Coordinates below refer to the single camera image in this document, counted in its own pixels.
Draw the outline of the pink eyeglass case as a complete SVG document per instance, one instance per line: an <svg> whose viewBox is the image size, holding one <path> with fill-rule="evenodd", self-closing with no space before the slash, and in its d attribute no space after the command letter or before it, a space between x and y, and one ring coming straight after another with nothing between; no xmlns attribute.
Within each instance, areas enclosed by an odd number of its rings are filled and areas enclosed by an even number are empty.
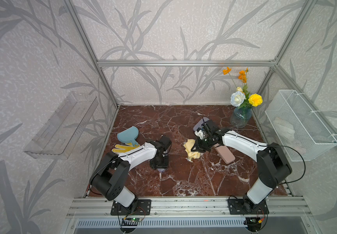
<svg viewBox="0 0 337 234"><path fill-rule="evenodd" d="M216 144L214 145L214 149L217 151L218 155L225 164L231 164L235 161L236 158L234 154L227 146Z"/></svg>

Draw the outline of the yellow microfiber cloth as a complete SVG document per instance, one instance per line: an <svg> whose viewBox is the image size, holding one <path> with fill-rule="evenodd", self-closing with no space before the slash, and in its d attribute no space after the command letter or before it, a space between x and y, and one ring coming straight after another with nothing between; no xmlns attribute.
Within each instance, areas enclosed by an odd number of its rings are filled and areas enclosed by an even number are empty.
<svg viewBox="0 0 337 234"><path fill-rule="evenodd" d="M184 143L185 151L187 153L187 160L189 162L193 162L195 159L199 159L201 157L201 153L197 151L192 151L192 148L195 145L195 140L194 139L188 139L186 143Z"/></svg>

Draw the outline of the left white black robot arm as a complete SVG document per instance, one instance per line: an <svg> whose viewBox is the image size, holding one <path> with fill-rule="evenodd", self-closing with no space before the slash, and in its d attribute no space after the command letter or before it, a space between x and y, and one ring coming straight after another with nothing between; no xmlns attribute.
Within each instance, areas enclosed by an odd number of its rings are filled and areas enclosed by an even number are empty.
<svg viewBox="0 0 337 234"><path fill-rule="evenodd" d="M154 170L166 170L170 148L170 138L162 136L160 140L147 141L128 153L107 153L91 175L90 189L95 189L107 200L113 200L125 208L136 207L136 195L125 186L129 171L146 161L150 162Z"/></svg>

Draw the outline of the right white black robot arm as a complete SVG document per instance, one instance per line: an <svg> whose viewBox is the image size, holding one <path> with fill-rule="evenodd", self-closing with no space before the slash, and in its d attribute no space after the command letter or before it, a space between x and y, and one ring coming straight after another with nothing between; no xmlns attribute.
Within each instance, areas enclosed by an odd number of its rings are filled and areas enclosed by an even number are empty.
<svg viewBox="0 0 337 234"><path fill-rule="evenodd" d="M258 179L243 196L245 205L257 206L291 173L282 146L262 143L240 135L229 128L219 128L212 120L203 118L193 128L196 135L191 151L209 152L215 145L233 148L257 163Z"/></svg>

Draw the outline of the glass flower vase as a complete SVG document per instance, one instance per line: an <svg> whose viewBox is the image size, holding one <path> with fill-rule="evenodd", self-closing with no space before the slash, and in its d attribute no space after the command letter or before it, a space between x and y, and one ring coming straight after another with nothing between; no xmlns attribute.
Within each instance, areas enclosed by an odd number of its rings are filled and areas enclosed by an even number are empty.
<svg viewBox="0 0 337 234"><path fill-rule="evenodd" d="M244 128L252 117L252 109L246 107L237 107L234 109L230 118L231 124L236 128Z"/></svg>

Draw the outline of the yellow white work glove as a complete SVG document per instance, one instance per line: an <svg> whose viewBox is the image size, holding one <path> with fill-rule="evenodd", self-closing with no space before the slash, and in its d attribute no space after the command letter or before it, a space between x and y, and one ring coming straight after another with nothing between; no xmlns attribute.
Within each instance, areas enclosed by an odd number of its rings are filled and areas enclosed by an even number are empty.
<svg viewBox="0 0 337 234"><path fill-rule="evenodd" d="M138 147L140 147L140 144L137 144L137 145L133 145L132 143L116 144L115 147L112 149L112 152L116 154L126 153Z"/></svg>

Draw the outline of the artificial flower bouquet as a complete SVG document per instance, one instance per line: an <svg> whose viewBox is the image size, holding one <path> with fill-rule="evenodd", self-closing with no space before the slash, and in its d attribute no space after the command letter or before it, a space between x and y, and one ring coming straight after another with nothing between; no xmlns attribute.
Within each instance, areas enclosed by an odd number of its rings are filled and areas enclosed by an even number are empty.
<svg viewBox="0 0 337 234"><path fill-rule="evenodd" d="M248 84L247 84L247 74L249 70L246 68L245 70L241 70L239 72L238 79L242 82L242 87L237 86L236 83L234 83L236 87L236 92L231 95L231 105L235 108L247 108L251 109L253 107L258 107L263 103L263 98L259 94L252 94L248 90Z"/></svg>

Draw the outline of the white items in basket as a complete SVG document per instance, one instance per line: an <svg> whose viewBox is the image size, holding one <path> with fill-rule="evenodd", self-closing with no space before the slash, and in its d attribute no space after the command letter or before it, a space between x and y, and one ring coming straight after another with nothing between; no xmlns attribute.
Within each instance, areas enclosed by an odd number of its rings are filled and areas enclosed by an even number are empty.
<svg viewBox="0 0 337 234"><path fill-rule="evenodd" d="M288 141L294 141L295 140L295 130L292 124L289 122L276 117L273 121L273 126L277 132L278 135L281 137L284 137Z"/></svg>

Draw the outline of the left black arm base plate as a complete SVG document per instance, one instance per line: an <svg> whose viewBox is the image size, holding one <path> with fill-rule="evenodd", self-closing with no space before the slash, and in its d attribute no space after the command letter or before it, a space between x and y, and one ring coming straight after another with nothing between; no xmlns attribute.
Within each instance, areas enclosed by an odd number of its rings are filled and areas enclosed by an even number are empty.
<svg viewBox="0 0 337 234"><path fill-rule="evenodd" d="M150 199L135 199L128 207L114 201L111 209L112 216L149 215L152 201Z"/></svg>

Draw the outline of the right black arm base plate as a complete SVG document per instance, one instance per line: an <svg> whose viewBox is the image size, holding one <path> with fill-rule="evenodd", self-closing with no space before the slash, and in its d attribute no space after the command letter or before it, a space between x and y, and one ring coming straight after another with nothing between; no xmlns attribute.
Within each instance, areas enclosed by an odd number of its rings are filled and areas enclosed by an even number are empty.
<svg viewBox="0 0 337 234"><path fill-rule="evenodd" d="M229 196L227 203L231 215L268 215L270 213L265 199L254 204L246 195L242 199Z"/></svg>

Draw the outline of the aluminium front rail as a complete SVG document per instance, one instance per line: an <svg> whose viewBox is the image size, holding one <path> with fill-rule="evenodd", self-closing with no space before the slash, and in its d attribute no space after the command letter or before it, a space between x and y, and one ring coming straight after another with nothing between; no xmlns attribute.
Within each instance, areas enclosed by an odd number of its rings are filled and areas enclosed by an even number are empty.
<svg viewBox="0 0 337 234"><path fill-rule="evenodd" d="M149 218L161 217L243 217L239 213L231 214L228 197L146 197L151 200L147 211L139 211ZM269 213L259 211L260 217L301 217L313 216L303 197L270 196L266 206ZM111 211L116 210L112 201L102 198L74 199L66 218L111 218Z"/></svg>

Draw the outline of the clear acrylic wall shelf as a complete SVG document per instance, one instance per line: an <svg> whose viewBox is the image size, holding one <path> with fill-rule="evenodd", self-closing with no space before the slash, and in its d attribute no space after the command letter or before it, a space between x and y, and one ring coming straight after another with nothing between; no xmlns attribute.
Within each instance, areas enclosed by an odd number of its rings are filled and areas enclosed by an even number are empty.
<svg viewBox="0 0 337 234"><path fill-rule="evenodd" d="M71 91L23 152L34 159L68 159L98 105L98 96Z"/></svg>

